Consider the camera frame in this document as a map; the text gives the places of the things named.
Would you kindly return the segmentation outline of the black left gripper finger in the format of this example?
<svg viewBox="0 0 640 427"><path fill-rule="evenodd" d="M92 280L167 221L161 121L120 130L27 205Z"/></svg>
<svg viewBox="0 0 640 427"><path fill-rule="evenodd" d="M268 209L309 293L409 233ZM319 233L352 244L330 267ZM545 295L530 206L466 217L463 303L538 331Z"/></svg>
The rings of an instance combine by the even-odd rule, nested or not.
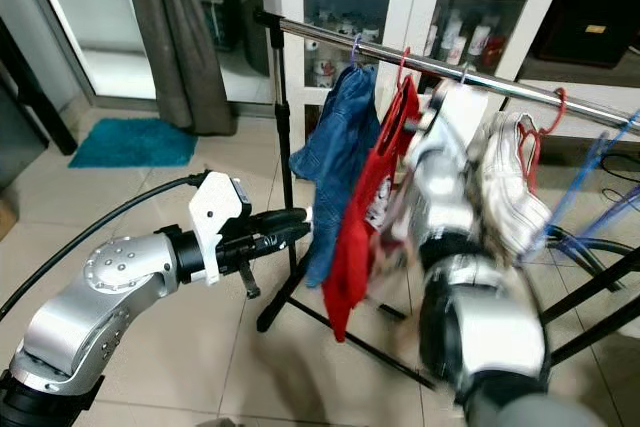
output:
<svg viewBox="0 0 640 427"><path fill-rule="evenodd" d="M268 231L275 227L291 223L310 222L310 208L270 209L248 217L247 225L251 231Z"/></svg>
<svg viewBox="0 0 640 427"><path fill-rule="evenodd" d="M256 252L278 252L296 243L297 240L305 238L310 231L310 226L285 226L273 232L265 232L253 241L253 248Z"/></svg>

